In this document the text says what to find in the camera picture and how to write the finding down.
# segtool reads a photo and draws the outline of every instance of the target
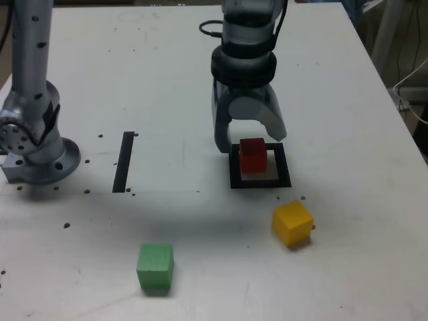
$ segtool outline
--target black square outline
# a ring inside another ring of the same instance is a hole
[[[232,144],[232,151],[229,153],[231,189],[277,189],[292,186],[283,144],[280,142],[266,143],[265,147],[266,150],[274,151],[278,179],[242,181],[241,165],[239,163],[239,144]]]

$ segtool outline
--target table surface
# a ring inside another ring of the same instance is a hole
[[[0,319],[428,319],[427,166],[342,6],[290,4],[275,49],[288,189],[229,188],[211,117],[219,40],[198,31],[221,18],[220,7],[54,10],[48,78],[82,162],[46,187],[18,191],[1,175]],[[265,136],[254,122],[231,130],[235,142]],[[139,133],[132,192],[113,194],[124,131]],[[316,230],[289,250],[272,211],[301,196]],[[145,242],[173,245],[167,297],[139,288]]]

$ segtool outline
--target black cable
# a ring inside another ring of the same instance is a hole
[[[419,47],[421,46],[421,24],[420,24],[420,21],[419,21],[419,8],[421,6],[421,3],[422,3],[422,0],[418,0],[414,4],[414,6],[413,6],[413,8],[412,8],[412,10],[410,12],[410,16],[409,16],[409,21],[407,23],[406,32],[405,32],[405,35],[404,35],[403,40],[401,42],[399,52],[397,54],[397,61],[396,61],[396,63],[397,63],[397,71],[398,71],[399,82],[401,81],[401,71],[400,71],[401,52],[402,52],[402,50],[404,48],[404,43],[405,43],[405,40],[407,39],[407,36],[409,34],[409,30],[410,30],[410,26],[411,26],[412,21],[413,21],[413,14],[415,13],[415,10],[416,10],[418,42],[417,42],[415,57],[413,58],[413,65],[412,65],[412,68],[411,68],[411,71],[409,72],[409,74],[411,74],[413,72],[413,70],[415,69],[415,65],[416,65],[416,61],[417,61],[417,56],[419,54]],[[406,82],[407,82],[407,80],[405,80],[400,86],[398,86],[398,88],[397,88],[397,94],[399,96],[400,96],[400,89],[401,89],[401,87],[403,87],[405,85]],[[401,100],[399,100],[399,112],[404,112],[405,113],[404,121],[406,121],[406,119],[407,119],[407,110],[404,108],[403,103],[401,102]]]
[[[7,19],[6,19],[5,29],[3,30],[3,34],[1,35],[1,39],[0,39],[0,54],[1,54],[1,51],[3,50],[3,46],[5,45],[6,37],[7,37],[7,34],[9,33],[9,29],[11,28],[12,13],[13,13],[13,0],[10,0],[9,8],[7,10]]]
[[[205,35],[210,35],[211,37],[214,37],[214,38],[221,38],[221,32],[216,32],[216,31],[206,31],[206,30],[204,30],[204,29],[202,28],[202,27],[203,27],[203,26],[205,26],[205,25],[211,25],[211,24],[213,24],[213,23],[217,23],[217,24],[219,24],[219,25],[223,25],[222,20],[208,20],[208,21],[202,22],[202,23],[199,25],[199,31],[200,31],[201,33],[204,33]]]
[[[276,31],[275,31],[274,47],[276,46],[276,42],[278,40],[278,36],[280,35],[280,30],[281,30],[281,27],[282,27],[282,23],[284,22],[284,18],[286,17],[287,6],[288,6],[288,0],[284,0],[284,6],[282,7],[282,13],[281,13],[280,22],[278,23],[278,26],[276,27]]]

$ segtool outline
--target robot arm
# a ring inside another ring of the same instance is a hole
[[[9,182],[47,184],[74,171],[77,145],[60,136],[60,95],[46,80],[54,0],[12,0],[12,88],[0,111],[0,143]]]
[[[223,0],[221,45],[211,56],[215,142],[231,150],[232,119],[258,120],[277,141],[286,137],[278,101],[269,83],[275,76],[275,48],[287,0]],[[281,15],[275,29],[276,19]]]

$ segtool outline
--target wooden block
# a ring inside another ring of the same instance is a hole
[[[268,152],[262,138],[239,141],[239,163],[243,173],[264,173],[268,166]]]
[[[286,246],[310,236],[314,218],[299,201],[278,207],[272,217],[272,229]]]
[[[163,244],[143,244],[136,267],[143,289],[169,289],[173,281],[173,247]]]

